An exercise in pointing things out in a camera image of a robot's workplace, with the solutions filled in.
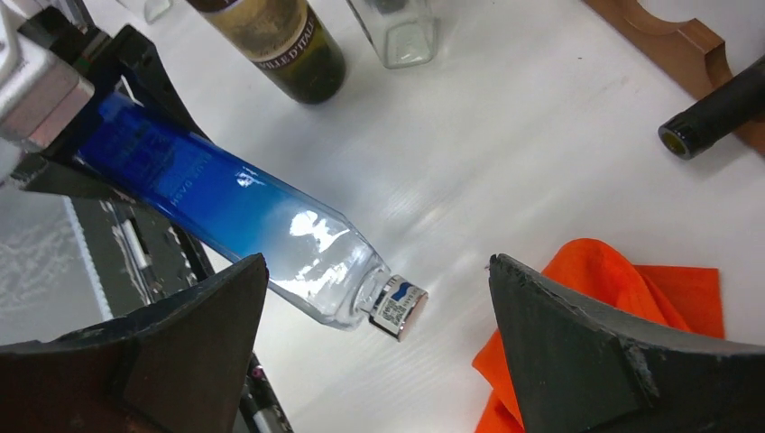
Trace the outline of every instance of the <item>bottle mouth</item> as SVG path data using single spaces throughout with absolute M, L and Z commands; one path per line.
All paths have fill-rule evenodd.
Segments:
M 362 278 L 361 288 L 356 293 L 353 303 L 355 313 L 371 313 L 380 298 L 385 283 L 391 278 L 391 272 L 384 266 L 372 268 Z
M 670 131 L 662 131 L 659 133 L 659 138 L 661 138 L 661 142 L 664 143 L 664 147 L 670 152 L 684 160 L 690 159 L 690 150 L 688 150 L 685 142 L 683 142 L 677 135 Z
M 712 147 L 720 137 L 703 119 L 683 112 L 659 127 L 659 138 L 678 158 L 690 160 Z

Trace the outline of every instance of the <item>dark green wine bottle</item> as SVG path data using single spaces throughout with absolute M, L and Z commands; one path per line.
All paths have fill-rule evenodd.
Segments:
M 659 128 L 659 138 L 676 156 L 690 160 L 763 114 L 765 56 L 688 110 L 669 119 Z
M 292 99 L 324 102 L 343 84 L 343 53 L 306 0 L 187 1 Z

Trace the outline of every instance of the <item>white table surface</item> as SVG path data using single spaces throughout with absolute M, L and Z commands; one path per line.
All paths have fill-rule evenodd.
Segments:
M 104 29 L 130 22 L 155 40 L 218 145 L 344 212 L 430 291 L 401 344 L 322 327 L 269 294 L 255 348 L 296 431 L 473 431 L 489 387 L 470 363 L 496 328 L 489 257 L 540 269 L 578 237 L 636 263 L 720 268 L 728 336 L 765 344 L 765 163 L 733 138 L 690 163 L 666 152 L 657 126 L 691 99 L 580 1 L 432 0 L 438 56 L 389 71 L 345 2 L 313 0 L 348 63 L 316 107 L 180 0 L 151 26 L 87 3 Z M 765 52 L 761 0 L 646 5 L 705 20 L 736 71 Z

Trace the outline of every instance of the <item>clear glass bottle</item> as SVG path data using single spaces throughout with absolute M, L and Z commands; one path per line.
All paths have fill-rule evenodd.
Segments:
M 336 210 L 121 95 L 107 97 L 76 159 L 232 262 L 263 253 L 269 287 L 316 321 L 365 318 L 402 339 L 428 294 L 391 276 Z
M 437 26 L 428 0 L 347 0 L 388 69 L 427 63 L 436 55 Z

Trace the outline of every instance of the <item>silver bottle cap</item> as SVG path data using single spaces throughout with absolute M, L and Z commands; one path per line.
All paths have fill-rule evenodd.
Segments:
M 380 297 L 374 303 L 369 321 L 401 341 L 417 321 L 427 301 L 426 291 L 404 280 L 400 275 L 394 275 L 385 283 Z

